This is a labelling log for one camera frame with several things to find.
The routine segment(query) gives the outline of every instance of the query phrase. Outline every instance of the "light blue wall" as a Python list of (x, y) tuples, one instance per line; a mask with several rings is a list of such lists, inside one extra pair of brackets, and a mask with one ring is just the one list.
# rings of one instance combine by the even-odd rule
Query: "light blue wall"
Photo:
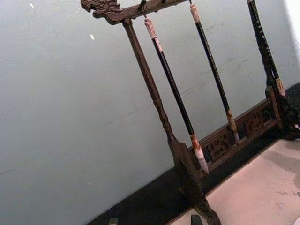
[[(123, 7), (139, 0), (120, 1)], [(122, 25), (79, 0), (0, 3), (0, 224), (83, 225), (172, 168), (166, 136)], [(196, 1), (235, 116), (264, 99), (246, 0)], [(300, 82), (281, 0), (258, 1), (287, 87)], [(226, 123), (188, 3), (151, 14), (194, 129)], [(143, 24), (136, 33), (174, 133), (188, 133)]]

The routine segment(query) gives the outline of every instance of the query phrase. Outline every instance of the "carved dragon head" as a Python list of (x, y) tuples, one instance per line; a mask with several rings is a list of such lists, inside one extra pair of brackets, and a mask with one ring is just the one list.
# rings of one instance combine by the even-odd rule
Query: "carved dragon head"
[(90, 13), (91, 9), (94, 10), (93, 16), (95, 18), (104, 17), (107, 13), (121, 13), (123, 9), (117, 0), (81, 0), (81, 6)]

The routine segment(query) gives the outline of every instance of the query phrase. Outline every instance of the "brush handle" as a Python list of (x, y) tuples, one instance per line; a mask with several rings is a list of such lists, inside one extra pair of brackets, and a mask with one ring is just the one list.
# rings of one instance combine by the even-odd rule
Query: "brush handle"
[(220, 93), (220, 96), (221, 96), (221, 99), (222, 99), (222, 103), (223, 103), (223, 106), (224, 106), (224, 109), (225, 109), (225, 112), (226, 112), (229, 127), (230, 127), (230, 129), (232, 130), (232, 132), (234, 134), (234, 138), (235, 138), (236, 142), (239, 142), (240, 138), (239, 138), (239, 135), (238, 135), (237, 126), (235, 124), (233, 114), (230, 110), (230, 107), (229, 107), (229, 104), (228, 104), (228, 101), (227, 101), (227, 98), (226, 98), (226, 94), (224, 92), (224, 88), (223, 88), (223, 85), (222, 85), (222, 82), (221, 82), (221, 79), (220, 79), (220, 75), (219, 75), (217, 66), (215, 64), (214, 58), (212, 56), (211, 50), (210, 50), (210, 46), (208, 44), (208, 41), (206, 39), (203, 27), (201, 25), (197, 7), (195, 6), (195, 4), (191, 4), (190, 8), (191, 8), (191, 13), (192, 13), (193, 19), (195, 21), (200, 39), (201, 39), (202, 44), (203, 44), (207, 59), (210, 63), (210, 68), (211, 68), (212, 73), (214, 75), (214, 78), (216, 80), (217, 88), (219, 90), (219, 93)]
[(181, 96), (180, 96), (180, 93), (178, 91), (178, 88), (177, 88), (177, 85), (175, 83), (175, 80), (173, 78), (173, 75), (171, 73), (171, 70), (169, 68), (169, 65), (168, 65), (168, 62), (165, 58), (165, 55), (164, 55), (164, 52), (163, 52), (163, 48), (159, 42), (159, 39), (155, 33), (155, 30), (154, 30), (154, 27), (153, 27), (153, 24), (152, 24), (152, 21), (151, 19), (149, 18), (146, 18), (145, 19), (145, 25), (147, 27), (147, 30), (149, 32), (149, 35), (153, 41), (153, 44), (155, 46), (155, 49), (156, 49), (156, 52), (157, 52), (157, 55), (159, 57), (159, 60), (163, 66), (163, 69), (165, 71), (165, 75), (167, 76), (167, 79), (169, 81), (169, 84), (171, 86), (171, 89), (172, 89), (172, 92), (175, 96), (175, 99), (176, 99), (176, 102), (177, 102), (177, 105), (180, 109), (180, 112), (181, 112), (181, 115), (183, 117), (183, 120), (184, 120), (184, 123), (187, 127), (187, 131), (190, 135), (194, 134), (194, 129), (192, 127), (192, 124), (191, 124), (191, 121), (188, 117), (188, 113), (184, 107), (184, 104), (182, 102), (182, 99), (181, 99)]
[(263, 27), (262, 27), (260, 19), (259, 19), (259, 15), (258, 15), (258, 12), (257, 12), (255, 1), (254, 0), (247, 0), (247, 3), (248, 3), (249, 11), (250, 11), (250, 14), (251, 14), (253, 27), (254, 27), (254, 29), (257, 30), (256, 35), (258, 35), (259, 38), (262, 40), (260, 42), (260, 44), (262, 45), (264, 51), (266, 52), (266, 56), (269, 58), (270, 65), (271, 65), (271, 68), (272, 68), (272, 72), (273, 72), (275, 80), (276, 80), (276, 85), (277, 85), (278, 92), (280, 93), (281, 96), (285, 96), (286, 95), (285, 87), (284, 87), (284, 85), (283, 85), (283, 83), (282, 83), (282, 81), (279, 77), (279, 74), (277, 72), (277, 69), (276, 69), (276, 66), (275, 66), (275, 63), (274, 63), (274, 60), (273, 60), (273, 57), (272, 57), (267, 39), (266, 39), (266, 36), (263, 32)]

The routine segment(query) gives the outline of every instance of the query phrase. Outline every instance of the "hanging hook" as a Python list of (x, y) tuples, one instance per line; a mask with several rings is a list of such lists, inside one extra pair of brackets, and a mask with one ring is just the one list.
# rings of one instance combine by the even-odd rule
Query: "hanging hook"
[(139, 11), (142, 11), (142, 13), (145, 16), (145, 18), (147, 17), (146, 13), (145, 13), (145, 8), (144, 8), (144, 6), (146, 5), (146, 3), (147, 3), (146, 0), (142, 0), (141, 4), (139, 5), (139, 8), (138, 8)]

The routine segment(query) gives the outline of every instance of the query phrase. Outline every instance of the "brush bristles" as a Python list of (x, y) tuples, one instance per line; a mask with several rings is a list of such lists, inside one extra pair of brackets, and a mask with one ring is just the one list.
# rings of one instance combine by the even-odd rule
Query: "brush bristles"
[(233, 135), (234, 135), (235, 142), (238, 144), (238, 143), (240, 142), (239, 133), (236, 132), (236, 133), (234, 133)]
[(207, 166), (207, 162), (206, 162), (205, 158), (204, 157), (203, 158), (199, 158), (198, 162), (199, 162), (201, 168), (204, 170), (204, 172), (206, 172), (207, 174), (209, 174), (210, 172), (208, 170), (208, 166)]

